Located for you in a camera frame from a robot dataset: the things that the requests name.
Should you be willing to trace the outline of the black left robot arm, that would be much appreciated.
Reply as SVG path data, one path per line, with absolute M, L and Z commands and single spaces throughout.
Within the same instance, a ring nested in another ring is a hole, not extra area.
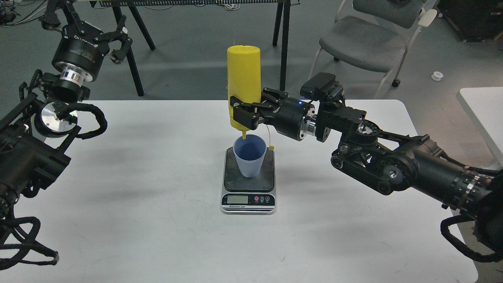
M 36 240 L 40 220 L 15 217 L 21 196 L 33 198 L 47 189 L 69 165 L 65 154 L 76 139 L 100 136 L 108 122 L 97 106 L 86 104 L 93 82 L 107 55 L 119 64 L 132 39 L 120 15 L 110 32 L 81 20 L 72 0 L 49 0 L 40 18 L 45 30 L 61 33 L 52 59 L 57 74 L 36 70 L 30 83 L 18 88 L 20 103 L 1 120 L 0 199 L 1 249 L 14 254 L 1 259 L 1 270 L 19 263 L 56 265 L 58 252 Z

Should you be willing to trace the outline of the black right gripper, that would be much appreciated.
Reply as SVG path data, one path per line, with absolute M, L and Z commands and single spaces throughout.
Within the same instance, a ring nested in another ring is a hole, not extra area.
M 260 102 L 246 103 L 236 96 L 230 97 L 230 124 L 239 131 L 267 124 L 279 134 L 300 141 L 305 138 L 308 120 L 315 109 L 311 103 L 289 98 L 287 92 L 263 88 Z

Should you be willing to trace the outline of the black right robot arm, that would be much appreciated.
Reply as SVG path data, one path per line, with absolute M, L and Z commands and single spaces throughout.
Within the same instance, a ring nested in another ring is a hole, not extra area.
M 459 210 L 442 220 L 442 236 L 476 262 L 500 262 L 503 256 L 502 170 L 472 167 L 452 159 L 429 135 L 403 136 L 383 131 L 366 111 L 345 104 L 336 76 L 320 72 L 301 88 L 301 101 L 263 88 L 258 102 L 230 95 L 233 119 L 248 129 L 275 127 L 295 140 L 305 135 L 326 141 L 341 133 L 332 166 L 382 195 L 407 188 Z

